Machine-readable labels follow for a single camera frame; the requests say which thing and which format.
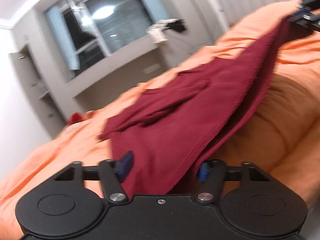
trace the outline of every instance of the maroon shirt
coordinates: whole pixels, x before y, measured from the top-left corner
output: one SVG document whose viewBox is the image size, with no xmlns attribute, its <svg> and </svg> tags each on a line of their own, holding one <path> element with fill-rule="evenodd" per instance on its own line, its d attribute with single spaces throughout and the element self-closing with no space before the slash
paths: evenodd
<svg viewBox="0 0 320 240">
<path fill-rule="evenodd" d="M 236 59 L 180 72 L 108 120 L 100 139 L 111 138 L 113 159 L 134 152 L 122 184 L 129 196 L 167 193 L 251 117 L 270 87 L 288 25 L 283 20 Z"/>
</svg>

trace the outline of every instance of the silver screw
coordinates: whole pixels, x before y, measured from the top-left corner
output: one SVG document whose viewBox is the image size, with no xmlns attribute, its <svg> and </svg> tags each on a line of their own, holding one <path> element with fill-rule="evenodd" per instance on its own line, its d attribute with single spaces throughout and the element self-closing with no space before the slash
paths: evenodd
<svg viewBox="0 0 320 240">
<path fill-rule="evenodd" d="M 164 199 L 159 199 L 158 200 L 158 204 L 164 204 L 165 203 L 165 200 Z"/>
<path fill-rule="evenodd" d="M 213 199 L 213 195 L 210 193 L 200 193 L 198 195 L 198 199 L 200 199 L 201 201 L 209 201 Z"/>
<path fill-rule="evenodd" d="M 125 194 L 113 193 L 109 197 L 112 201 L 123 201 L 125 199 Z"/>
</svg>

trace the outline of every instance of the orange blanket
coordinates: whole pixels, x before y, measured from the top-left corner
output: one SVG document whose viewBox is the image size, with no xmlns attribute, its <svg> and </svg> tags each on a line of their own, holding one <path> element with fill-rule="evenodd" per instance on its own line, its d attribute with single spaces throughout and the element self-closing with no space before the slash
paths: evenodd
<svg viewBox="0 0 320 240">
<path fill-rule="evenodd" d="M 247 16 L 216 44 L 202 48 L 179 67 L 141 83 L 81 123 L 66 128 L 54 141 L 34 150 L 0 184 L 0 238 L 22 236 L 14 208 L 26 192 L 80 160 L 96 165 L 112 157 L 110 140 L 97 139 L 105 120 L 132 105 L 146 89 L 159 88 L 179 71 L 210 62 L 214 57 L 234 58 L 296 9 L 297 0 L 271 4 Z M 320 33 L 285 44 L 277 58 L 273 83 L 257 112 L 213 156 L 230 165 L 243 161 L 262 169 L 298 193 L 308 205 L 320 194 Z M 98 182 L 86 187 L 102 196 Z"/>
</svg>

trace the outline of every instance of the window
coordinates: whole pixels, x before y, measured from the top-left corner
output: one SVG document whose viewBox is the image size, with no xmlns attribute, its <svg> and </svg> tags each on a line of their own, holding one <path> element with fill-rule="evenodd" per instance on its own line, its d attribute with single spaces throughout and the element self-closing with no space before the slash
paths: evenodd
<svg viewBox="0 0 320 240">
<path fill-rule="evenodd" d="M 53 6 L 46 16 L 72 78 L 145 36 L 153 24 L 141 0 L 67 1 L 68 9 Z"/>
</svg>

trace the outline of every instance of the circular cover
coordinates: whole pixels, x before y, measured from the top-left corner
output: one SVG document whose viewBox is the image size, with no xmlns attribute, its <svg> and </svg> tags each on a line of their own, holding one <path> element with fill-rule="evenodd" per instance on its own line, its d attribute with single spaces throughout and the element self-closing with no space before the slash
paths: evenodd
<svg viewBox="0 0 320 240">
<path fill-rule="evenodd" d="M 58 237 L 78 233 L 94 223 L 103 211 L 100 197 L 83 187 L 39 187 L 17 203 L 16 217 L 25 232 Z"/>
<path fill-rule="evenodd" d="M 222 198 L 220 209 L 234 227 L 263 237 L 299 231 L 308 212 L 298 195 L 275 192 L 268 187 L 260 191 L 235 189 Z"/>
</svg>

